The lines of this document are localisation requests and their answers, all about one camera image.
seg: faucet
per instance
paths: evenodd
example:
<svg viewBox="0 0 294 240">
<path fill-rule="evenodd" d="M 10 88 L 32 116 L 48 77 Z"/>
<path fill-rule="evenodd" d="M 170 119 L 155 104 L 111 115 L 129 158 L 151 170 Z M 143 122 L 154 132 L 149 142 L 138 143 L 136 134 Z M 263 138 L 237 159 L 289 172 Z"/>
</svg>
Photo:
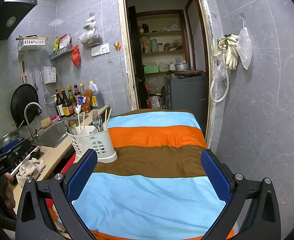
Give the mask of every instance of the faucet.
<svg viewBox="0 0 294 240">
<path fill-rule="evenodd" d="M 27 126 L 28 126 L 28 129 L 30 131 L 30 134 L 31 134 L 31 137 L 34 141 L 36 141 L 36 139 L 38 138 L 38 133 L 37 133 L 37 129 L 35 129 L 35 134 L 32 132 L 31 128 L 30 128 L 30 125 L 29 125 L 29 122 L 28 122 L 28 118 L 27 118 L 27 109 L 29 108 L 29 106 L 32 106 L 32 105 L 35 105 L 35 106 L 38 106 L 40 111 L 41 111 L 41 106 L 40 104 L 36 103 L 36 102 L 31 102 L 29 103 L 28 105 L 26 105 L 25 107 L 25 111 L 24 111 L 24 116 L 25 116 L 25 120 L 26 120 L 26 123 L 27 123 Z"/>
</svg>

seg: frying pan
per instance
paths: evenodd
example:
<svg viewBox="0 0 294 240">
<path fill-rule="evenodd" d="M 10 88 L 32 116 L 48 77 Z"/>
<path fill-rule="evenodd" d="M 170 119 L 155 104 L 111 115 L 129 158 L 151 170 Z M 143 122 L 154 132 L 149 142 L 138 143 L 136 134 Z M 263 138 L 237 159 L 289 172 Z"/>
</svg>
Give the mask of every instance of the frying pan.
<svg viewBox="0 0 294 240">
<path fill-rule="evenodd" d="M 36 89 L 30 84 L 20 85 L 10 100 L 10 112 L 17 127 L 25 120 L 24 110 L 31 102 L 39 103 Z M 30 106 L 26 113 L 28 122 L 31 123 L 40 113 L 37 106 Z"/>
</svg>

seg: shower hose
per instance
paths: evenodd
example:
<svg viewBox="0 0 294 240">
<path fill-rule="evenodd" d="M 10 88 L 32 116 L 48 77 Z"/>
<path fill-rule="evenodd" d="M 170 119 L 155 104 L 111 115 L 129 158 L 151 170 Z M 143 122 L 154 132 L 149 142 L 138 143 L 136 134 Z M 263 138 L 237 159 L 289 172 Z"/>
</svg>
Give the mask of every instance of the shower hose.
<svg viewBox="0 0 294 240">
<path fill-rule="evenodd" d="M 226 82 L 227 82 L 227 84 L 226 84 L 226 91 L 225 91 L 224 95 L 220 99 L 215 100 L 213 98 L 213 88 L 214 88 L 215 81 L 213 80 L 211 82 L 211 85 L 210 85 L 209 97 L 210 97 L 210 100 L 213 101 L 214 103 L 219 103 L 219 102 L 223 101 L 224 98 L 226 97 L 227 92 L 228 92 L 228 89 L 229 89 L 229 77 L 228 77 L 228 72 L 227 72 L 227 69 L 226 69 L 226 58 L 225 58 L 226 45 L 224 45 L 222 47 L 222 50 L 223 50 L 223 68 L 225 70 Z"/>
</svg>

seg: brown package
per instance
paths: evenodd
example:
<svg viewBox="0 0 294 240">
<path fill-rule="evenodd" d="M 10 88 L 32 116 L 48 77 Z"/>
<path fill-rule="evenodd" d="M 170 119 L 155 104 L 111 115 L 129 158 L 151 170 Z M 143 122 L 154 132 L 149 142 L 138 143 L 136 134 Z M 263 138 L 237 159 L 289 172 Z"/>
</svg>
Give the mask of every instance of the brown package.
<svg viewBox="0 0 294 240">
<path fill-rule="evenodd" d="M 91 108 L 91 101 L 93 100 L 93 91 L 91 89 L 86 89 L 84 97 L 86 97 L 86 101 L 81 104 L 81 110 L 88 114 Z"/>
</svg>

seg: wall socket panel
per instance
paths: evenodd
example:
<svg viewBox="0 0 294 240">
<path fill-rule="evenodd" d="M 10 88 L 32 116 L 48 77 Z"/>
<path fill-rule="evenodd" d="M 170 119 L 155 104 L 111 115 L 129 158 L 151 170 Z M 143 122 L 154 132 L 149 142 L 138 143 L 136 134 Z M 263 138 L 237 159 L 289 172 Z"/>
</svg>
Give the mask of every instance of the wall socket panel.
<svg viewBox="0 0 294 240">
<path fill-rule="evenodd" d="M 101 55 L 101 54 L 106 54 L 106 53 L 109 53 L 109 43 L 91 48 L 91 55 L 93 57 Z"/>
</svg>

